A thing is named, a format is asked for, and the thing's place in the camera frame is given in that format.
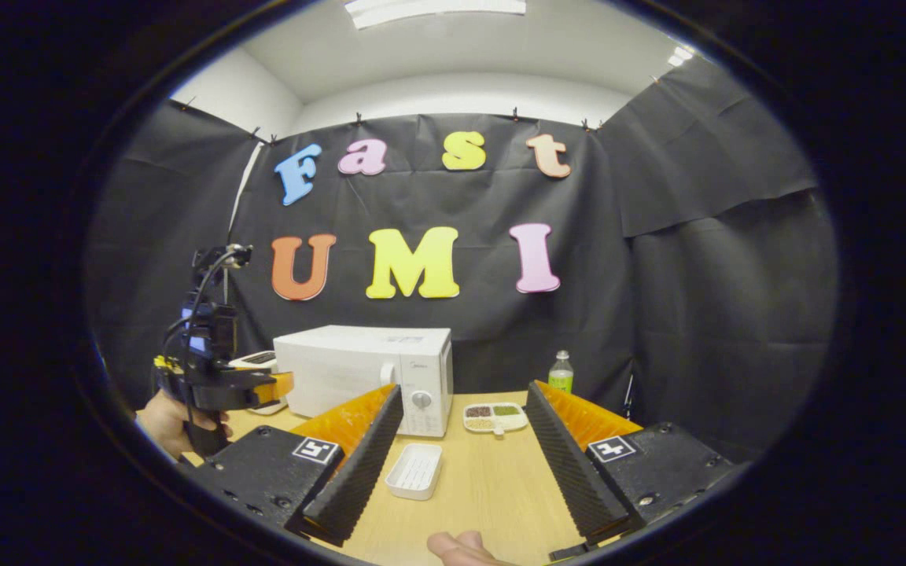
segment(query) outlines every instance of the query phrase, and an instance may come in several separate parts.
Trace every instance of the foam letter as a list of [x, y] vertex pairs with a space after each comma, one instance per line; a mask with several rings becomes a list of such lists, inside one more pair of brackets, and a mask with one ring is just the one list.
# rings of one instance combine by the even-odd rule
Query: foam letter
[[466, 171], [478, 169], [484, 165], [485, 154], [481, 146], [484, 145], [484, 136], [477, 132], [453, 132], [446, 136], [443, 147], [447, 153], [443, 154], [443, 165], [449, 171]]
[[551, 134], [540, 134], [536, 138], [526, 140], [526, 147], [533, 147], [536, 157], [536, 168], [549, 177], [567, 177], [572, 168], [558, 162], [558, 154], [564, 153], [565, 144], [554, 142]]
[[453, 228], [431, 228], [412, 253], [398, 230], [375, 230], [370, 241], [377, 246], [377, 258], [373, 284], [366, 288], [366, 296], [371, 300], [392, 298], [396, 289], [389, 282], [389, 274], [393, 272], [400, 292], [410, 297], [424, 271], [425, 280], [418, 287], [418, 294], [430, 299], [456, 297], [460, 294], [460, 286], [453, 281], [453, 241], [457, 236], [459, 233]]
[[337, 162], [337, 170], [346, 175], [376, 175], [387, 166], [384, 165], [384, 155], [387, 155], [387, 143], [384, 141], [358, 140], [349, 145], [348, 155]]
[[271, 286], [274, 292], [284, 300], [312, 300], [324, 289], [327, 281], [327, 257], [330, 247], [337, 241], [331, 233], [318, 233], [310, 237], [310, 248], [313, 248], [313, 267], [306, 283], [296, 283], [293, 279], [293, 267], [296, 261], [296, 250], [303, 244], [301, 237], [280, 237], [272, 241], [274, 259], [271, 264]]
[[306, 182], [303, 177], [313, 179], [313, 175], [317, 174], [317, 165], [314, 164], [313, 158], [320, 155], [321, 151], [319, 145], [311, 143], [274, 168], [274, 172], [282, 176], [282, 186], [285, 189], [282, 204], [286, 207], [313, 190], [313, 183]]
[[545, 293], [561, 287], [562, 281], [551, 273], [547, 260], [547, 235], [551, 227], [546, 223], [522, 223], [510, 228], [510, 236], [519, 244], [519, 267], [522, 277], [517, 281], [520, 293]]

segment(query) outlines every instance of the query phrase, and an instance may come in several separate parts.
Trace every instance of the white wall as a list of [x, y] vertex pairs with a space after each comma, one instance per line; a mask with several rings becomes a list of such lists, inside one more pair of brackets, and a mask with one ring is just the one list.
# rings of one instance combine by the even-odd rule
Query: white wall
[[191, 101], [198, 108], [230, 124], [270, 139], [288, 135], [303, 103], [247, 51], [231, 50], [201, 69], [170, 94], [179, 103]]
[[591, 127], [606, 121], [632, 97], [600, 86], [572, 83], [534, 75], [469, 74], [424, 75], [348, 90], [306, 105], [289, 135], [363, 119], [409, 114], [479, 112], [553, 119]]

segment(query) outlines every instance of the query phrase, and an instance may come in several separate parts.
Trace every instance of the blue letter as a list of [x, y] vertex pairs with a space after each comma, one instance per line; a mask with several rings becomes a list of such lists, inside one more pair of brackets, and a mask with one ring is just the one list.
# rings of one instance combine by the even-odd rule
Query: blue letter
[[313, 175], [317, 174], [317, 166], [312, 158], [320, 155], [321, 151], [319, 145], [311, 143], [274, 168], [274, 172], [282, 176], [282, 186], [285, 187], [285, 198], [283, 198], [282, 204], [286, 207], [307, 196], [313, 190], [313, 183], [306, 182], [303, 177], [313, 179]]

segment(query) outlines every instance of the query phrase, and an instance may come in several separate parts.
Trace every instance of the black curtain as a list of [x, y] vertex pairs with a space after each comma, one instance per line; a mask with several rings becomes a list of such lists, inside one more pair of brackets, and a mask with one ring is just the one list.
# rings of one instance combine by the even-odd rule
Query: black curtain
[[90, 327], [127, 402], [152, 394], [163, 329], [179, 318], [197, 248], [223, 246], [257, 140], [167, 101], [109, 171], [87, 239]]
[[[445, 137], [456, 131], [484, 136], [485, 164], [447, 171]], [[556, 179], [536, 168], [525, 140], [551, 134], [564, 143], [561, 162], [571, 175]], [[388, 144], [379, 175], [342, 175], [338, 160], [355, 140]], [[274, 168], [311, 143], [320, 144], [313, 190], [284, 207]], [[632, 366], [634, 340], [632, 254], [623, 239], [617, 194], [595, 132], [547, 121], [518, 122], [488, 115], [373, 119], [287, 138], [267, 147], [241, 195], [231, 239], [254, 244], [251, 265], [231, 273], [234, 300], [245, 305], [241, 343], [272, 347], [275, 336], [321, 325], [450, 327], [455, 390], [517, 391], [547, 379], [554, 353], [568, 350], [575, 393], [619, 410]], [[517, 242], [508, 230], [543, 222], [547, 253], [561, 287], [522, 294]], [[452, 226], [453, 273], [460, 294], [425, 300], [370, 300], [371, 232], [397, 229], [417, 248], [427, 229]], [[296, 281], [310, 273], [309, 237], [333, 233], [326, 285], [309, 301], [288, 301], [271, 286], [271, 241], [302, 237]]]
[[755, 458], [831, 336], [837, 252], [816, 176], [774, 115], [700, 58], [601, 133], [632, 243], [636, 419]]

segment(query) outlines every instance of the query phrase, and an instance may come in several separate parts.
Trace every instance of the microwave dial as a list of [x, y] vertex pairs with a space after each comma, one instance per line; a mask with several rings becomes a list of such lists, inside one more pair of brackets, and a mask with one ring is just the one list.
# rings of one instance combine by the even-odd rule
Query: microwave dial
[[428, 405], [432, 405], [432, 396], [425, 391], [415, 391], [411, 395], [411, 402], [419, 409], [424, 409]]

